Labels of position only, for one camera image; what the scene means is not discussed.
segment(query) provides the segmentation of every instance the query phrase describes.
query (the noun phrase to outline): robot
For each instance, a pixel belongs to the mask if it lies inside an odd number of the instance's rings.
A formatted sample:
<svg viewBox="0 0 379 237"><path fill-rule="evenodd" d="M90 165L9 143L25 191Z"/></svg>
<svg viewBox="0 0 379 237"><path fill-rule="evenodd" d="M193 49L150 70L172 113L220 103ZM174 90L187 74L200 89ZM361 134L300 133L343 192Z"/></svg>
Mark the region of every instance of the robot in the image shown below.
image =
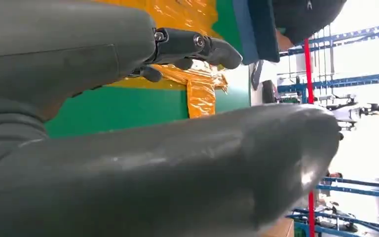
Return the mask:
<svg viewBox="0 0 379 237"><path fill-rule="evenodd" d="M137 9L0 0L0 237L253 237L308 193L339 144L336 119L316 106L46 135L68 98L193 59L241 62L227 42L156 28Z"/></svg>

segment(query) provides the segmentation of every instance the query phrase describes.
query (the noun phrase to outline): black fabric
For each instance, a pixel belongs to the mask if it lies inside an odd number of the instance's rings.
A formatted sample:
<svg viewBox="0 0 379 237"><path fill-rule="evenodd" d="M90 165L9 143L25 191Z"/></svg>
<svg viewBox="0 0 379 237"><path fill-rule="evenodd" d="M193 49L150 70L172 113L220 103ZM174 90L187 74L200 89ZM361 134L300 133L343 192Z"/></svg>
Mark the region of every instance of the black fabric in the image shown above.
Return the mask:
<svg viewBox="0 0 379 237"><path fill-rule="evenodd" d="M294 45L329 25L346 0L273 0L275 25Z"/></svg>

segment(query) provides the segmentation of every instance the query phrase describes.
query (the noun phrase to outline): green panel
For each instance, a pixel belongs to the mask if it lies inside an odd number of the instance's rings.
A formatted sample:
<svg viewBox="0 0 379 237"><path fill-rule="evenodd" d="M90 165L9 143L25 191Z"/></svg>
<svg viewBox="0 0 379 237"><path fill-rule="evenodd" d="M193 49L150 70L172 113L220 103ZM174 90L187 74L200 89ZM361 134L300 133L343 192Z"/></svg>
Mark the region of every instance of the green panel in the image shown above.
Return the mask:
<svg viewBox="0 0 379 237"><path fill-rule="evenodd" d="M69 99L46 127L51 137L62 137L186 118L186 91L107 86Z"/></svg>

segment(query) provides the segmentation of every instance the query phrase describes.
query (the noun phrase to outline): blue shelf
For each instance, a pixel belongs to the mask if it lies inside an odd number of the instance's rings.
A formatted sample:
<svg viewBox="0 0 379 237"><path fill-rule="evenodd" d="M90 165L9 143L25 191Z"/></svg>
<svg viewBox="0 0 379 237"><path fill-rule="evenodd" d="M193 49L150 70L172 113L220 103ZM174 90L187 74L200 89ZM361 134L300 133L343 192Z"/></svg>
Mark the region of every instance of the blue shelf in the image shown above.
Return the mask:
<svg viewBox="0 0 379 237"><path fill-rule="evenodd" d="M317 81L313 83L313 89L336 88L336 87L347 87L347 86L369 85L369 84L379 84L379 74L353 77L353 78L334 79L334 80L327 80L327 81ZM307 87L306 83L293 84L293 85L281 85L278 87L278 92L288 93L288 92L303 91L306 87Z"/></svg>
<svg viewBox="0 0 379 237"><path fill-rule="evenodd" d="M333 36L322 37L318 39L311 39L310 43L320 43L325 42L325 45L319 47L311 47L310 52L314 52L321 49L337 47L341 45L353 44L363 41L379 39L379 26L363 29L359 31L353 31ZM289 49L288 52L280 53L280 57L290 56L295 54L304 53L303 48Z"/></svg>

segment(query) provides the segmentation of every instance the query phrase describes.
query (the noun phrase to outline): red pole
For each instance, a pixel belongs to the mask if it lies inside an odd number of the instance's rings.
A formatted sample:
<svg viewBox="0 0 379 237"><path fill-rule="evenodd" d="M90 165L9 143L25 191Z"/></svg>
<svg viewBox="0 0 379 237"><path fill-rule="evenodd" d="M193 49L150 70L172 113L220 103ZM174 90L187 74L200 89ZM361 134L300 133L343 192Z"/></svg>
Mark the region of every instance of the red pole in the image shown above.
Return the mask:
<svg viewBox="0 0 379 237"><path fill-rule="evenodd" d="M308 39L304 40L304 57L306 64L306 77L307 77L307 92L308 92L308 103L314 103L313 95L313 82L311 81L311 59L310 59L310 47L308 45ZM314 237L314 193L311 191L308 194L308 227L309 227L309 237Z"/></svg>
<svg viewBox="0 0 379 237"><path fill-rule="evenodd" d="M305 62L306 62L308 103L313 104L314 95L313 95L313 83L311 81L311 59L310 59L310 47L308 45L308 39L304 40L304 56L305 56Z"/></svg>

